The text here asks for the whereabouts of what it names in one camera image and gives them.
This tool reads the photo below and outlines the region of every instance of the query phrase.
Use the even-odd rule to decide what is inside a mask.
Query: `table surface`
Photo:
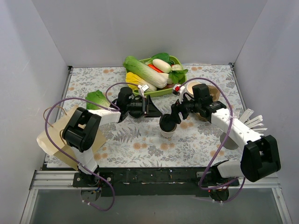
[[[244,108],[229,65],[184,65],[189,72],[187,79],[205,77],[216,82],[229,99],[235,116],[243,113]],[[106,89],[114,83],[124,82],[126,72],[123,67],[74,68],[66,98],[85,98],[87,93]],[[108,97],[112,100],[123,85],[115,86]],[[171,104],[177,96],[170,94],[152,98],[162,113],[170,113]],[[86,107],[85,102],[68,100],[64,109],[69,110],[75,104]],[[199,167],[206,166],[220,145],[222,131],[216,126],[199,120],[190,114],[176,129],[172,138],[166,139],[160,134],[159,118],[134,119],[128,116],[119,124],[100,127],[107,142],[94,155],[100,167]],[[215,163],[223,160],[236,160],[242,156],[242,150],[223,148]],[[67,168],[68,166],[54,156],[47,157],[48,168]]]

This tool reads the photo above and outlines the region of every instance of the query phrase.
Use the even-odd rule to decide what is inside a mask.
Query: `paper cup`
[[[189,93],[192,97],[194,97],[192,87],[195,85],[198,85],[198,84],[201,84],[201,83],[196,82],[196,81],[188,82],[187,87],[186,87],[186,92]]]
[[[161,129],[161,135],[165,138],[171,138],[176,129],[177,129],[177,125],[175,125],[174,129],[171,132],[165,132]]]

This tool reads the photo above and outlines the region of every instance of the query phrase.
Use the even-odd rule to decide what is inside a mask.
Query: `green plastic tray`
[[[182,65],[181,62],[179,62],[179,60],[176,57],[169,55],[169,58],[170,58],[170,60],[174,61],[175,64]],[[148,60],[150,60],[150,58],[143,59],[143,60],[140,60],[140,61],[145,63]],[[183,82],[185,82],[186,80],[187,80],[187,77],[185,75],[183,77]],[[133,93],[134,93],[135,96],[139,95],[138,90],[134,90]],[[159,96],[163,96],[163,95],[170,94],[170,93],[172,93],[172,88],[169,88],[169,89],[166,89],[166,90],[157,90],[157,91],[153,91],[153,92],[145,92],[144,95],[145,96],[150,95],[150,97],[159,97]]]

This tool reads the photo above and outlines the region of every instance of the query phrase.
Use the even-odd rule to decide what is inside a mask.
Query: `glass panel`
[[[237,189],[231,189],[231,195]],[[97,205],[108,206],[111,198]],[[204,202],[193,196],[118,196],[114,207],[100,212],[83,204],[80,190],[39,190],[32,224],[47,223],[282,223],[271,189],[243,189],[227,204]]]

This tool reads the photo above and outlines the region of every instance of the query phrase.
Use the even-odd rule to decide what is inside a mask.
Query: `green leafy vegetable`
[[[104,94],[100,91],[94,91],[94,92],[89,92],[87,94],[87,96],[85,97],[85,99],[90,100],[96,104],[99,104],[101,106],[104,107],[109,107],[110,103],[107,101],[106,97],[104,96]],[[91,103],[86,103],[86,109],[88,110],[98,110],[101,109],[100,107],[93,105]]]
[[[161,76],[158,72],[150,68],[144,63],[141,63],[133,56],[126,57],[122,64],[127,70],[138,75],[140,78],[149,82],[158,88],[164,88],[167,85],[167,78]]]
[[[174,84],[177,84],[177,83],[181,84],[181,82],[187,72],[188,72],[188,69],[171,71],[169,73],[169,78],[172,79]]]
[[[173,60],[170,60],[170,61],[169,61],[169,64],[170,64],[170,65],[173,65],[173,64],[176,64],[176,63],[175,63]]]
[[[180,64],[175,64],[171,67],[171,71],[182,71],[182,70],[184,70],[184,68]]]
[[[162,61],[167,62],[170,64],[169,54],[167,53],[159,53],[150,58],[145,64],[152,64],[154,59],[161,59]]]

